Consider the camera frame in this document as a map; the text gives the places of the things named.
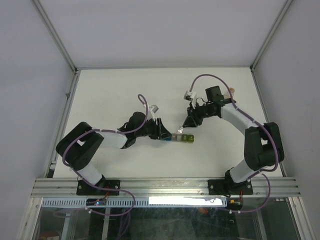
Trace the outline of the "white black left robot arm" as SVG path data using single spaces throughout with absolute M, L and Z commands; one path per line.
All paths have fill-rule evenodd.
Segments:
M 149 137 L 152 140 L 167 140 L 169 132 L 158 117 L 146 117 L 142 112 L 134 112 L 127 122 L 117 130 L 93 131 L 87 122 L 80 122 L 56 145 L 56 152 L 63 163 L 77 176 L 78 195 L 104 195 L 108 189 L 120 186 L 119 180 L 108 180 L 94 165 L 96 153 L 108 149 L 125 150 L 136 143 L 137 138 Z

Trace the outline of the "clear glass pill bottle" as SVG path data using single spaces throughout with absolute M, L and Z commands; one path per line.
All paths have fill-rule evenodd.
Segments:
M 223 98 L 225 100 L 231 101 L 234 98 L 235 89 L 230 87 L 223 93 Z

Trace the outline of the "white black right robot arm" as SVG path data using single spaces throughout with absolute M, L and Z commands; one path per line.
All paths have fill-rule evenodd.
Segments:
M 238 194 L 247 181 L 264 171 L 275 170 L 285 158 L 279 126 L 275 122 L 261 124 L 243 112 L 232 97 L 224 97 L 219 86 L 205 90 L 207 101 L 197 103 L 197 94 L 187 91 L 189 101 L 183 128 L 196 128 L 205 118 L 219 117 L 232 124 L 244 136 L 244 159 L 227 170 L 222 182 L 213 185 L 217 194 Z

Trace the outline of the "weekly pill organizer strip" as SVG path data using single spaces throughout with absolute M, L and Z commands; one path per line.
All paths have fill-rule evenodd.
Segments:
M 192 144 L 195 141 L 195 137 L 191 133 L 185 133 L 184 128 L 179 126 L 176 133 L 172 133 L 171 136 L 162 139 L 167 142 L 179 142 L 179 143 L 189 143 Z

